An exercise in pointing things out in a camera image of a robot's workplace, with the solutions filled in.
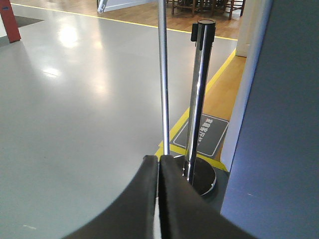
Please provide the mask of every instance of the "chrome pole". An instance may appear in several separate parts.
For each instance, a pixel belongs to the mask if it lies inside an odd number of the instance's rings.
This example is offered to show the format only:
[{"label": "chrome pole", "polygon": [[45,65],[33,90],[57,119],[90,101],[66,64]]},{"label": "chrome pole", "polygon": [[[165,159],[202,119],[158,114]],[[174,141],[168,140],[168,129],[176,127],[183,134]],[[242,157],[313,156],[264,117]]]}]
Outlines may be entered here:
[{"label": "chrome pole", "polygon": [[202,114],[204,103],[211,47],[215,36],[215,25],[215,22],[212,20],[200,20],[198,22],[195,64],[190,98],[187,142],[183,172],[183,175],[187,178],[190,184],[193,184],[194,179],[193,176],[196,163],[200,117]]},{"label": "chrome pole", "polygon": [[169,154],[166,0],[159,0],[159,62],[164,155]]}]

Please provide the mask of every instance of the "gray floor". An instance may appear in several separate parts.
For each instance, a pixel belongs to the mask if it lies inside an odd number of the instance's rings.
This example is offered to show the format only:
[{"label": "gray floor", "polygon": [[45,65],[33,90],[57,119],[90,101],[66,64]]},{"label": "gray floor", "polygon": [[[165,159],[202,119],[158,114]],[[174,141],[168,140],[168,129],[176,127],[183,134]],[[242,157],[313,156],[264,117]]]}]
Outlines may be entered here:
[{"label": "gray floor", "polygon": [[[106,208],[161,141],[157,29],[13,6],[44,21],[0,47],[2,239],[57,239]],[[170,122],[195,46],[168,32]],[[216,38],[209,78],[236,47]]]}]

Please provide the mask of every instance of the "white wall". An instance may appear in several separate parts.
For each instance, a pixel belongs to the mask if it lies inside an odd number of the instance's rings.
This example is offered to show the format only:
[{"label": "white wall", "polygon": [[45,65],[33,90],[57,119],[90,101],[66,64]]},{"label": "white wall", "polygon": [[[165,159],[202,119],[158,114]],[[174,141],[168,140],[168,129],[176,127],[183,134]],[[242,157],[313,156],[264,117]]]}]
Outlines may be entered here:
[{"label": "white wall", "polygon": [[238,36],[237,56],[247,57],[250,45],[253,42],[255,28],[258,25],[258,17],[262,14],[264,2],[265,0],[246,0]]},{"label": "white wall", "polygon": [[105,11],[112,11],[153,1],[155,0],[108,0]]},{"label": "white wall", "polygon": [[254,23],[254,29],[251,34],[251,49],[247,56],[245,70],[242,76],[236,102],[232,112],[232,116],[228,125],[220,161],[226,166],[227,170],[231,170],[233,157],[236,149],[238,135],[240,132],[252,80],[257,65],[257,60],[264,37],[266,24],[269,17],[272,0],[262,0],[258,9],[257,19]]}]

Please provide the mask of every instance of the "wooden floor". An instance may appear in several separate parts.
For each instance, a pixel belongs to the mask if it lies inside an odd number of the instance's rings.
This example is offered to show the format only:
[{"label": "wooden floor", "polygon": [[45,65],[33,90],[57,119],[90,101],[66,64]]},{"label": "wooden floor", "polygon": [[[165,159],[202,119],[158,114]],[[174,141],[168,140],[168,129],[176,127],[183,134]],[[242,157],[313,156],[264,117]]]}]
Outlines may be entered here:
[{"label": "wooden floor", "polygon": [[[235,56],[205,95],[203,112],[211,116],[230,120],[246,58]],[[222,147],[215,156],[220,161]]]},{"label": "wooden floor", "polygon": [[[158,24],[158,8],[156,2],[108,11],[103,14],[97,13],[97,5],[94,0],[11,0],[11,3],[75,12],[152,26],[157,26]],[[233,12],[231,20],[228,20],[228,13],[216,13],[215,16],[212,17],[210,11],[203,11],[203,13],[197,12],[195,16],[192,17],[191,12],[188,9],[185,9],[184,11],[181,11],[180,9],[175,10],[175,15],[172,16],[171,3],[168,3],[168,28],[191,31],[192,24],[203,18],[216,21],[216,36],[238,38],[239,27],[241,24],[240,10]]]}]

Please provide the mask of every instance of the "stanchion base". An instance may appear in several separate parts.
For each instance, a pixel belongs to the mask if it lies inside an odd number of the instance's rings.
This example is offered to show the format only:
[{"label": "stanchion base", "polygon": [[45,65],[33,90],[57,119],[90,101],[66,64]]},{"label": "stanchion base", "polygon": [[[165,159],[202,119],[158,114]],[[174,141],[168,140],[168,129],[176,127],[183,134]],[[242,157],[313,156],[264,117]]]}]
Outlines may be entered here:
[{"label": "stanchion base", "polygon": [[[185,156],[176,156],[176,163],[183,173]],[[194,169],[193,188],[199,195],[205,195],[210,192],[216,183],[216,172],[214,168],[201,158],[196,158],[196,164]]]}]

